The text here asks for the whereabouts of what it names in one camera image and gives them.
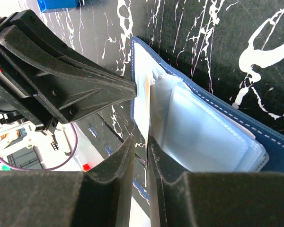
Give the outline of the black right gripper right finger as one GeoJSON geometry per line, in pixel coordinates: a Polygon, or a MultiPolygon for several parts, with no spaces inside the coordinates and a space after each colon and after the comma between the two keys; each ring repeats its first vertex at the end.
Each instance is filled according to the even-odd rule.
{"type": "Polygon", "coordinates": [[[284,175],[192,173],[148,138],[153,227],[284,227],[284,175]]]}

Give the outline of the navy blue card holder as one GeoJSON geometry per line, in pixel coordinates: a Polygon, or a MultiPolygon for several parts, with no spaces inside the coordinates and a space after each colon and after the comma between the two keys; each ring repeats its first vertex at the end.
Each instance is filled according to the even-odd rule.
{"type": "Polygon", "coordinates": [[[142,136],[191,172],[284,174],[284,136],[210,94],[131,38],[130,115],[142,136]]]}

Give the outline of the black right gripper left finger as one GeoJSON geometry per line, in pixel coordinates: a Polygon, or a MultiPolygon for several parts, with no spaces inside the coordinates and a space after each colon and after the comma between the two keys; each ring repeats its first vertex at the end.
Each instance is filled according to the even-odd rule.
{"type": "Polygon", "coordinates": [[[0,227],[129,225],[133,138],[87,172],[0,171],[0,227]]]}

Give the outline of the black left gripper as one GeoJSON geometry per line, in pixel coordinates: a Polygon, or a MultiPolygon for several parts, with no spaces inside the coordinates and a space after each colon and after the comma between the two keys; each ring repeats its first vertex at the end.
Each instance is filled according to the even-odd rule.
{"type": "Polygon", "coordinates": [[[81,120],[136,97],[135,83],[82,67],[85,58],[30,9],[0,20],[0,113],[38,131],[81,120]]]}

